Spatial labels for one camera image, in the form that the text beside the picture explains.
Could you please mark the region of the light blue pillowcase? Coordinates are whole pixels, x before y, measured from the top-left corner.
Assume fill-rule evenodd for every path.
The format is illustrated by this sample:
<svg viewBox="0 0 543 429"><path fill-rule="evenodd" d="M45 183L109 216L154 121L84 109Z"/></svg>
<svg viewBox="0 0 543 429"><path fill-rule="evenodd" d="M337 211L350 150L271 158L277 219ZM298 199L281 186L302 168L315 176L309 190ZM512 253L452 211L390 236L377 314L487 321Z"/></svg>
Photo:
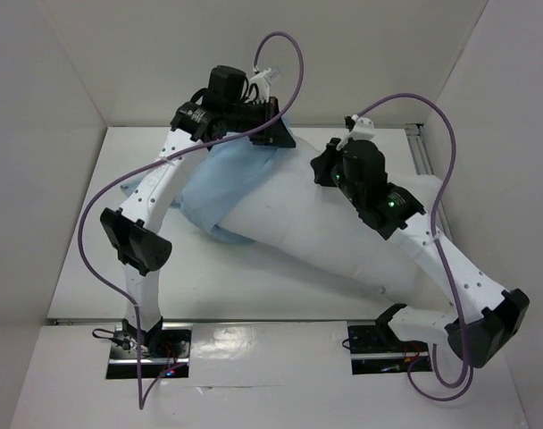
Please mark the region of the light blue pillowcase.
<svg viewBox="0 0 543 429"><path fill-rule="evenodd" d="M243 197L271 177L287 154L286 148L257 146L249 138L213 146L170 208L218 241L250 244L251 239L222 228L221 222Z"/></svg>

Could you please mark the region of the white pillow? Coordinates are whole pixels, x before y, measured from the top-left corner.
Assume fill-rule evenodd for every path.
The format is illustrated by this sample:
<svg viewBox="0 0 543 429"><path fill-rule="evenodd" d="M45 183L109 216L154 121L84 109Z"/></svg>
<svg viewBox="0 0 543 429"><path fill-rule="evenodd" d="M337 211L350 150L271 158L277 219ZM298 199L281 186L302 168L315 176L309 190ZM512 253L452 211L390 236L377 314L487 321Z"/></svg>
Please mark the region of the white pillow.
<svg viewBox="0 0 543 429"><path fill-rule="evenodd" d="M304 139L219 221L219 227L364 284L409 306L448 311L442 289L398 246L366 226L337 188L315 183L312 159L320 154Z"/></svg>

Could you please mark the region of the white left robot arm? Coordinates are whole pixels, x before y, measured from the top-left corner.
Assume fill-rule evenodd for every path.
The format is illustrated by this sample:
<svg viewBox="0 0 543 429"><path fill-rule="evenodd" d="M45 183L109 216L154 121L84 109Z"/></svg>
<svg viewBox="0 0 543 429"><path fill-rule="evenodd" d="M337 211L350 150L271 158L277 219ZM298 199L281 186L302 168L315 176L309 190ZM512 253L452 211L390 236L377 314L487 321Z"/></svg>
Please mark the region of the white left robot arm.
<svg viewBox="0 0 543 429"><path fill-rule="evenodd" d="M296 145L271 94L279 76L276 68L247 76L214 67L207 86L177 108L153 168L140 174L118 208L100 215L130 298L122 330L143 357L162 346L159 277L172 244L159 231L168 210L177 207L217 238L238 241L219 221Z"/></svg>

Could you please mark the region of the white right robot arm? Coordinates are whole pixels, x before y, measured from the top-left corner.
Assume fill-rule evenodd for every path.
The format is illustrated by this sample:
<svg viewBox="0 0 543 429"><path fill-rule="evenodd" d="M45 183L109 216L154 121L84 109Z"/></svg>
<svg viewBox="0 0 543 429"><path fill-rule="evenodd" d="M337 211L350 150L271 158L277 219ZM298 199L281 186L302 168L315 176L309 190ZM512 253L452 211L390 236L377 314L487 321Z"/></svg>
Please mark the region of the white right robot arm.
<svg viewBox="0 0 543 429"><path fill-rule="evenodd" d="M333 138L310 165L316 184L339 189L361 221L406 253L454 306L440 313L395 304L377 320L380 347L394 350L405 341L447 344L466 364L482 368L515 336L528 296L489 278L432 229L421 200L389 181L385 157L373 142Z"/></svg>

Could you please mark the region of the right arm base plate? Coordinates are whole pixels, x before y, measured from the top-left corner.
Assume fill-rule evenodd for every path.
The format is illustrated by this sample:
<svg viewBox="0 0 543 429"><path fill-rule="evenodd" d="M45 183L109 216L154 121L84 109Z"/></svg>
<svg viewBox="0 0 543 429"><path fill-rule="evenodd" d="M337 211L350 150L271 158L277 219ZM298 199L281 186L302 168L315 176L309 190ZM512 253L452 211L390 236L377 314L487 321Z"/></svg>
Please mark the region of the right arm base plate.
<svg viewBox="0 0 543 429"><path fill-rule="evenodd" d="M353 375L431 372L429 349L419 341L385 340L374 324L350 324L341 342L350 353Z"/></svg>

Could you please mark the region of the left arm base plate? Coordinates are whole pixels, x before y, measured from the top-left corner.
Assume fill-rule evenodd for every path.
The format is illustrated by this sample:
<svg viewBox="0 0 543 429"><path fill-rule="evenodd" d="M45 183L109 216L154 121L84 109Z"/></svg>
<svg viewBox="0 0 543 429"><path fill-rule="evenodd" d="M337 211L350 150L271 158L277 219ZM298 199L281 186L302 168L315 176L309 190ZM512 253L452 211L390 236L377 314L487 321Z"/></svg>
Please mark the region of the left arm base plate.
<svg viewBox="0 0 543 429"><path fill-rule="evenodd" d="M111 342L105 373L106 380L137 378L137 344L120 325L107 330L105 338ZM160 332L160 341L141 347L142 378L153 380L162 371L167 379L188 378L192 326L168 324Z"/></svg>

